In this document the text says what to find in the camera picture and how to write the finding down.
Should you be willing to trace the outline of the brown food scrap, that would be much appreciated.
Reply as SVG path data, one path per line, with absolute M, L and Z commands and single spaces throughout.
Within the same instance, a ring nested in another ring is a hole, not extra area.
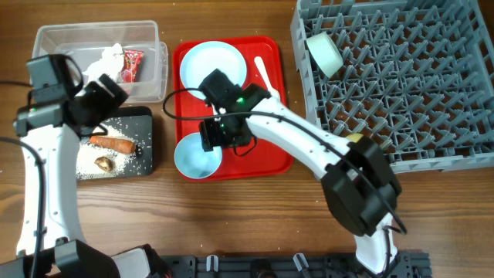
M 113 162 L 107 157 L 97 158 L 94 164 L 105 172 L 111 172 L 113 170 Z

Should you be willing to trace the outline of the light blue plate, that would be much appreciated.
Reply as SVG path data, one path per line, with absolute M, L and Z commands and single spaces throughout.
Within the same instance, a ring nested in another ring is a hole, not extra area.
M 234 46 L 220 41 L 202 42 L 192 47 L 181 61 L 179 75 L 185 88 L 198 88 L 203 79 L 216 69 L 236 85 L 243 86 L 246 81 L 244 56 Z

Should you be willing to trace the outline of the white plastic spoon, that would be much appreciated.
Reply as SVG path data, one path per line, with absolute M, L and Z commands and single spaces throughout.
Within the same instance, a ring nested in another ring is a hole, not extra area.
M 266 65 L 262 59 L 261 56 L 256 56 L 254 58 L 254 63 L 255 63 L 255 66 L 256 68 L 258 69 L 265 85 L 266 85 L 266 88 L 267 90 L 270 92 L 271 96 L 272 97 L 275 97 L 277 100 L 280 100 L 280 94 L 279 94 L 279 91 L 276 90 L 271 82 L 270 82 L 270 79 L 269 79 L 269 75 L 267 73 L 267 70 L 266 70 Z

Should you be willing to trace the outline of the orange carrot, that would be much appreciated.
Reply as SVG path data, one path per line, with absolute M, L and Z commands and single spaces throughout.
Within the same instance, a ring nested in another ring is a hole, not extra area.
M 136 150 L 136 144 L 133 141 L 129 141 L 126 139 L 92 136 L 89 139 L 89 142 L 100 147 L 114 150 L 121 154 L 133 154 Z

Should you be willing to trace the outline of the white tissue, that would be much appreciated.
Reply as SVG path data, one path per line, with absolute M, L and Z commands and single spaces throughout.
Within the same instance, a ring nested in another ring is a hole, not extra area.
M 87 77 L 87 82 L 97 81 L 101 75 L 106 74 L 117 83 L 124 67 L 124 51 L 119 43 L 107 47 L 102 51 L 101 57 L 96 62 L 91 63 L 83 72 Z

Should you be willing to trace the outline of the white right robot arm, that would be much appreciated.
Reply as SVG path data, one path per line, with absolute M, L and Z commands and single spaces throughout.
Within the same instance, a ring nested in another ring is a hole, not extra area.
M 255 84 L 203 83 L 199 90 L 216 109 L 200 127 L 206 151 L 235 148 L 253 137 L 281 148 L 320 181 L 332 216 L 354 235 L 358 263 L 374 275 L 390 272 L 398 254 L 390 231 L 400 222 L 395 209 L 401 186 L 373 140 L 321 130 Z

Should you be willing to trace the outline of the white rice grains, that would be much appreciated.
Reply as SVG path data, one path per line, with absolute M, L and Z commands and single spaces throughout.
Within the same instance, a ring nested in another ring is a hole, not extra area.
M 112 117 L 80 144 L 76 176 L 82 180 L 149 175 L 153 128 L 149 116 Z

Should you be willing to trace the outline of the light blue bowl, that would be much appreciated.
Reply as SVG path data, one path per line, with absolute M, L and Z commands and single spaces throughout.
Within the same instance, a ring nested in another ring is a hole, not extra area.
M 186 178 L 204 179 L 219 169 L 222 163 L 222 149 L 213 147 L 211 151 L 205 151 L 201 135 L 192 133 L 178 142 L 174 150 L 174 163 Z

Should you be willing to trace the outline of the yellow plastic cup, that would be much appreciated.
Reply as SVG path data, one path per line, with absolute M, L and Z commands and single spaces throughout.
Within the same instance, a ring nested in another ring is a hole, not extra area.
M 354 143 L 357 143 L 362 137 L 363 137 L 362 134 L 355 133 L 355 134 L 349 134 L 349 135 L 347 135 L 346 136 L 346 139 L 348 139 L 349 141 L 352 141 Z

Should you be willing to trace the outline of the mint green bowl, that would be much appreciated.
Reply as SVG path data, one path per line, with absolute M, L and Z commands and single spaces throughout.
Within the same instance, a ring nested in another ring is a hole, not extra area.
M 314 61 L 326 76 L 333 76 L 343 66 L 343 58 L 327 33 L 321 32 L 309 37 L 306 44 Z

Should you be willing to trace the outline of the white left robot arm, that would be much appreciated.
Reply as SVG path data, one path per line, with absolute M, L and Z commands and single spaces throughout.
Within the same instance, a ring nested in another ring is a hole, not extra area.
M 77 93 L 84 89 L 82 97 Z M 80 140 L 107 119 L 127 94 L 108 75 L 83 87 L 69 77 L 34 86 L 14 120 L 25 162 L 24 224 L 17 257 L 1 265 L 3 277 L 169 277 L 149 245 L 108 256 L 83 238 L 76 193 Z

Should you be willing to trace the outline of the red snack wrapper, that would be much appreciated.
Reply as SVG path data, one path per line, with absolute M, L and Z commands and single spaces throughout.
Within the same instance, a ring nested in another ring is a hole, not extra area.
M 133 83 L 136 79 L 138 66 L 141 63 L 144 52 L 134 49 L 126 49 L 124 51 L 124 65 L 121 71 L 121 78 L 124 83 Z

